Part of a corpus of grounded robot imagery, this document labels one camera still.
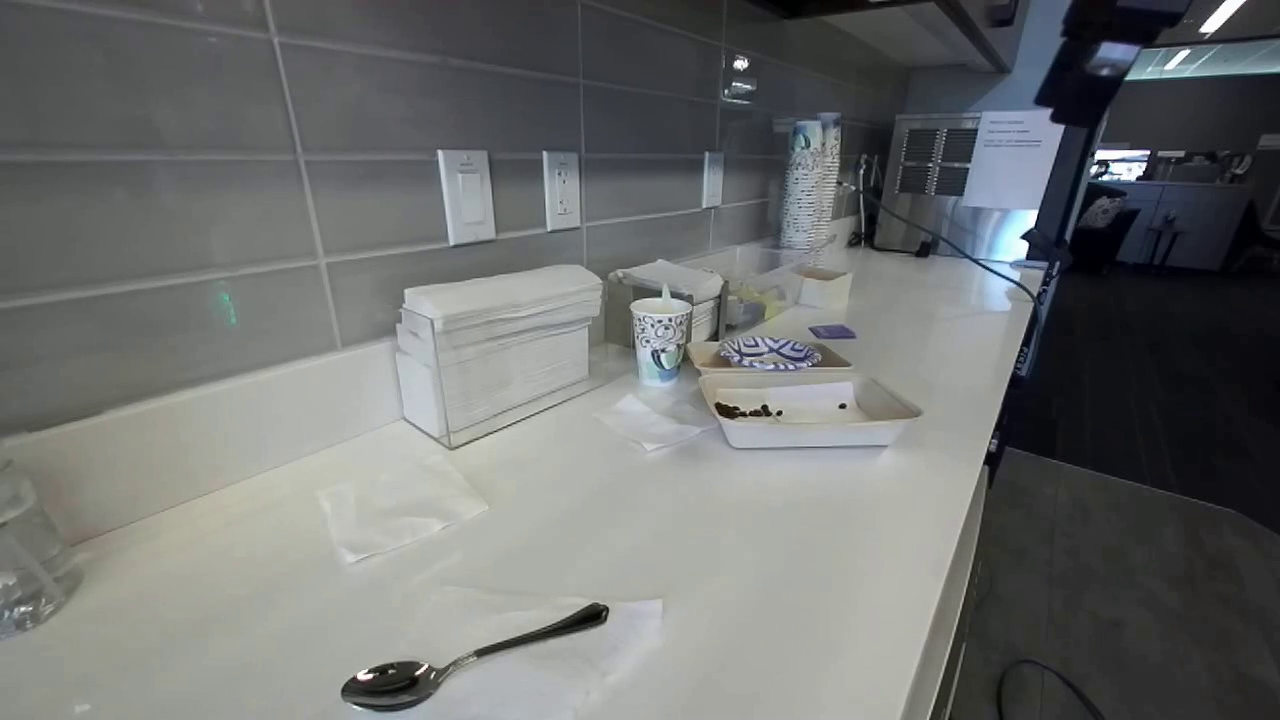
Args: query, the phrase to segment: bottle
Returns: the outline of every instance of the bottle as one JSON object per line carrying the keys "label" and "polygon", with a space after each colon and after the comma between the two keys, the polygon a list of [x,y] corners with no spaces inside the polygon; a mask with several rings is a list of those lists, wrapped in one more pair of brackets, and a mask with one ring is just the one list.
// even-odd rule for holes
{"label": "bottle", "polygon": [[45,625],[71,589],[71,555],[40,510],[34,481],[0,456],[0,638]]}

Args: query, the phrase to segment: spoon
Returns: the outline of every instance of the spoon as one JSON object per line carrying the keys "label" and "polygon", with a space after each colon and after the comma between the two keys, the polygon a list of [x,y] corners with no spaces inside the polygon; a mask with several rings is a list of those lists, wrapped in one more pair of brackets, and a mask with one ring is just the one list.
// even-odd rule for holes
{"label": "spoon", "polygon": [[578,608],[571,616],[563,616],[563,621],[556,621],[547,626],[485,645],[485,646],[476,646],[470,655],[458,655],[458,659],[447,659],[442,666],[420,663],[420,659],[371,663],[371,666],[360,666],[356,677],[347,677],[341,695],[347,703],[360,703],[360,706],[371,706],[371,710],[399,710],[399,706],[424,703],[430,695],[436,695],[436,687],[452,670],[462,670],[462,666],[470,666],[470,663],[476,663],[485,655],[512,650],[512,646],[525,646],[525,645],[544,645],[544,638],[571,635],[571,633],[590,633],[590,626],[599,626],[603,621],[608,621],[608,603],[586,603],[586,608]]}

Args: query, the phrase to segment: cable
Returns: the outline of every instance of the cable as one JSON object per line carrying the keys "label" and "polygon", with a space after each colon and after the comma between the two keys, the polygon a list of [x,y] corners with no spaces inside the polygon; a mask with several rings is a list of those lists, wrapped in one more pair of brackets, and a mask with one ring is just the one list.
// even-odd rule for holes
{"label": "cable", "polygon": [[1072,679],[1067,679],[1065,670],[1058,670],[1054,663],[1040,663],[1040,659],[1027,659],[1027,655],[1008,659],[1008,663],[1000,666],[1000,679],[996,679],[996,720],[1008,720],[1008,710],[1004,710],[1004,685],[1008,685],[1008,677],[1011,677],[1015,666],[1040,666],[1040,670],[1050,670],[1054,679],[1060,679],[1060,685],[1079,698],[1079,706],[1087,706],[1092,720],[1110,720],[1110,717],[1087,698],[1087,690],[1084,690],[1079,685],[1072,685]]}
{"label": "cable", "polygon": [[901,218],[901,224],[915,226],[915,233],[928,233],[932,240],[950,245],[961,258],[970,258],[970,263],[985,267],[988,276],[1000,276],[1004,285],[1011,285],[1011,287],[1022,287],[1025,297],[1032,297],[1032,305],[1040,305],[1040,290],[1032,290],[1025,280],[1015,280],[1015,276],[1008,276],[1008,270],[993,267],[988,258],[973,257],[970,247],[961,247],[961,245],[956,245],[956,240],[950,240],[945,233],[926,226],[926,224],[915,224],[915,218],[907,218],[907,215],[901,215],[901,212],[885,208],[882,201],[868,201],[868,202],[873,202],[873,208],[882,208],[885,215],[891,215],[891,218]]}

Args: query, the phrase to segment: ceiling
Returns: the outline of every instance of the ceiling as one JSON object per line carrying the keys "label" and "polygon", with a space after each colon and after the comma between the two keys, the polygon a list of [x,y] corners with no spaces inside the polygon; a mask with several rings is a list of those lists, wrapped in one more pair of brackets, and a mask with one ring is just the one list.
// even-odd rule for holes
{"label": "ceiling", "polygon": [[1199,37],[1216,4],[1221,0],[1198,0],[1191,11],[1136,58],[1127,80],[1280,74],[1280,4],[1250,0],[1216,37]]}

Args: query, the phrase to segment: electrical outlet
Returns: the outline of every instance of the electrical outlet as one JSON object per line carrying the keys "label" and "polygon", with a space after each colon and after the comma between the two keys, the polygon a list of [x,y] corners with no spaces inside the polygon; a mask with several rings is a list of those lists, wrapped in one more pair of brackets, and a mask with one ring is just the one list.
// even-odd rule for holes
{"label": "electrical outlet", "polygon": [[436,150],[447,245],[496,234],[489,150]]}
{"label": "electrical outlet", "polygon": [[725,202],[725,150],[706,150],[706,208]]}
{"label": "electrical outlet", "polygon": [[544,150],[544,215],[547,215],[547,226],[586,224],[578,150]]}

